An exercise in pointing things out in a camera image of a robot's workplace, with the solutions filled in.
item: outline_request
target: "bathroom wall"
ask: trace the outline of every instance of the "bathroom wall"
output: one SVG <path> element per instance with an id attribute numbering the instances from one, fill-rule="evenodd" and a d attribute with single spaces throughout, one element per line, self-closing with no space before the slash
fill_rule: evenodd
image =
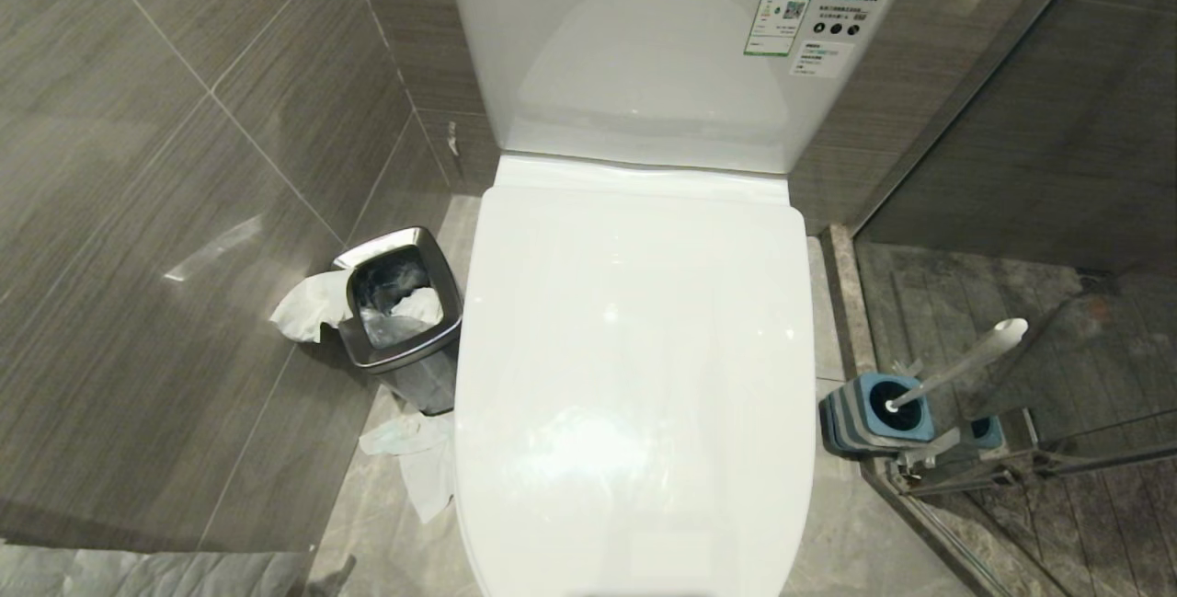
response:
<path id="1" fill-rule="evenodd" d="M 450 198 L 370 6 L 0 14 L 0 538 L 306 550 L 374 391 L 270 312 Z"/>
<path id="2" fill-rule="evenodd" d="M 899 0 L 797 171 L 811 233 L 852 223 L 1023 0 Z M 498 150 L 454 0 L 372 0 L 454 190 L 481 194 Z M 446 145 L 457 124 L 461 155 Z"/>
<path id="3" fill-rule="evenodd" d="M 862 233 L 1177 274 L 1177 2 L 1058 0 Z"/>

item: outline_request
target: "toilet tank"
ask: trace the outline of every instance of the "toilet tank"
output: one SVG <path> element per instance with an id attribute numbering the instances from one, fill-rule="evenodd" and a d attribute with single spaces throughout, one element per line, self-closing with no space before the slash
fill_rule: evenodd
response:
<path id="1" fill-rule="evenodd" d="M 786 174 L 895 0 L 458 0 L 504 150 Z"/>

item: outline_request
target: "toilet bowl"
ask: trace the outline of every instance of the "toilet bowl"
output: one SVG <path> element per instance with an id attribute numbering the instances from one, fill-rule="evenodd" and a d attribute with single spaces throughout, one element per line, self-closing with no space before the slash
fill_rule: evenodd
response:
<path id="1" fill-rule="evenodd" d="M 787 174 L 895 0 L 457 1 L 504 152 L 454 405 L 483 595 L 778 595 L 817 422 Z"/>

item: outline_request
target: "shower area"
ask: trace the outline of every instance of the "shower area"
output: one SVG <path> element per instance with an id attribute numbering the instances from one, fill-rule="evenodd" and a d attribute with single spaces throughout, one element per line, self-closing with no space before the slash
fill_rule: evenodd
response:
<path id="1" fill-rule="evenodd" d="M 853 247 L 880 372 L 1013 352 L 930 396 L 997 449 L 876 462 L 999 595 L 1177 596 L 1175 0 L 1032 0 Z"/>

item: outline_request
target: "sticker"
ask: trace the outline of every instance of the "sticker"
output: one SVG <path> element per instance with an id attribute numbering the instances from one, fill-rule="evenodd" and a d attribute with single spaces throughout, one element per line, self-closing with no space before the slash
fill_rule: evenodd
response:
<path id="1" fill-rule="evenodd" d="M 760 0 L 744 45 L 745 55 L 789 57 L 810 0 Z"/>
<path id="2" fill-rule="evenodd" d="M 823 42 L 823 40 L 806 40 L 802 44 L 797 60 L 793 61 L 793 69 L 790 74 L 806 74 L 811 78 L 837 78 L 850 60 L 850 53 L 855 52 L 853 44 Z"/>

